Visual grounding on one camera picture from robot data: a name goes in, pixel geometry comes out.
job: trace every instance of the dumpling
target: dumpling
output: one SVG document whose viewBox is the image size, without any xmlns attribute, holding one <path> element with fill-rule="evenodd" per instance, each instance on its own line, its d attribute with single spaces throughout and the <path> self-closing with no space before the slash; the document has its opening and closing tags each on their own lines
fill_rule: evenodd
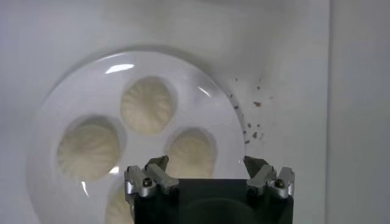
<svg viewBox="0 0 390 224">
<path fill-rule="evenodd" d="M 137 133 L 152 135 L 162 131 L 173 111 L 172 97 L 157 77 L 140 79 L 122 96 L 121 116 Z"/>
<path fill-rule="evenodd" d="M 125 200 L 124 187 L 120 187 L 108 202 L 105 210 L 105 224 L 133 224 L 130 205 Z"/>
<path fill-rule="evenodd" d="M 167 151 L 166 173 L 176 178 L 210 178 L 213 176 L 215 151 L 193 137 L 176 140 Z"/>
<path fill-rule="evenodd" d="M 78 180 L 106 175 L 119 158 L 116 133 L 100 125 L 86 124 L 63 137 L 57 153 L 63 173 Z"/>
</svg>

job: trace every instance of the white plate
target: white plate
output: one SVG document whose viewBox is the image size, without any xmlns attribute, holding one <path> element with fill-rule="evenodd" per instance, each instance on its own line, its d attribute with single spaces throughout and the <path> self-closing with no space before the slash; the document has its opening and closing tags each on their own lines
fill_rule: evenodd
<svg viewBox="0 0 390 224">
<path fill-rule="evenodd" d="M 113 72 L 118 68 L 125 70 Z M 129 130 L 119 114 L 123 91 L 147 76 L 164 80 L 176 100 L 174 117 L 154 136 Z M 121 158 L 110 174 L 96 181 L 74 181 L 61 173 L 57 147 L 65 130 L 95 116 L 106 117 L 116 127 Z M 32 133 L 26 184 L 41 223 L 104 223 L 108 196 L 122 183 L 124 169 L 161 156 L 167 142 L 191 127 L 215 140 L 215 178 L 248 177 L 235 110 L 225 93 L 193 65 L 154 52 L 123 52 L 76 70 L 46 98 Z"/>
</svg>

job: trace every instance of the gray wall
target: gray wall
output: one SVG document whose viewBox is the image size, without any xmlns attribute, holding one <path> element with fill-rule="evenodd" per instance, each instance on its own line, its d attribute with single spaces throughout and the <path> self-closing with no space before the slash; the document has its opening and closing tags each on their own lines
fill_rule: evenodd
<svg viewBox="0 0 390 224">
<path fill-rule="evenodd" d="M 332 2 L 327 223 L 390 223 L 389 10 Z"/>
</svg>

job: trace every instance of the screw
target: screw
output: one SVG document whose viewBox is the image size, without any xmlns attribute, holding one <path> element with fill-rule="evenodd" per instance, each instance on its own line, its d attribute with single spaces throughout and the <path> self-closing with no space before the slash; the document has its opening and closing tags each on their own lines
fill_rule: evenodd
<svg viewBox="0 0 390 224">
<path fill-rule="evenodd" d="M 285 182 L 282 179 L 276 179 L 275 180 L 275 187 L 283 188 L 283 187 L 285 187 Z"/>
<path fill-rule="evenodd" d="M 153 184 L 153 181 L 150 177 L 147 177 L 145 178 L 143 181 L 142 181 L 142 185 L 144 187 L 150 187 L 151 185 Z"/>
</svg>

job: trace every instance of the white table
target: white table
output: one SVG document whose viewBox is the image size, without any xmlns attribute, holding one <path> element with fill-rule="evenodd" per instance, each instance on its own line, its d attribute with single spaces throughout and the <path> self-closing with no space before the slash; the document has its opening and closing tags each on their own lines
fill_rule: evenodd
<svg viewBox="0 0 390 224">
<path fill-rule="evenodd" d="M 0 170 L 21 175 L 36 110 L 73 69 L 118 50 L 159 51 L 233 94 L 247 154 L 296 173 L 295 223 L 324 223 L 328 18 L 328 0 L 2 1 Z M 38 223 L 23 215 L 33 213 L 24 177 L 2 176 L 2 223 Z"/>
</svg>

